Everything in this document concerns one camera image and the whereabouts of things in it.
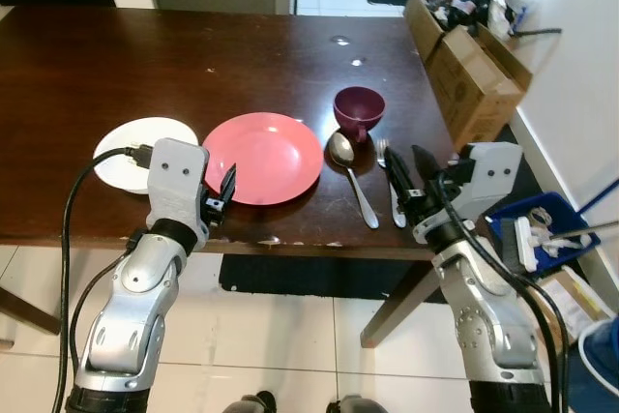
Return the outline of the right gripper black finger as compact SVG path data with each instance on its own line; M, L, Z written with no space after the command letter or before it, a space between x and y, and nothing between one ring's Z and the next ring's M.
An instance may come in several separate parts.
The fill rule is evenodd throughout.
M422 180L422 191L432 188L438 171L442 169L439 160L425 147L414 147L414 168Z
M410 191L414 191L408 166L394 147L386 148L386 173L388 173L391 188L394 189L395 219L397 224L408 224L407 201L410 200Z

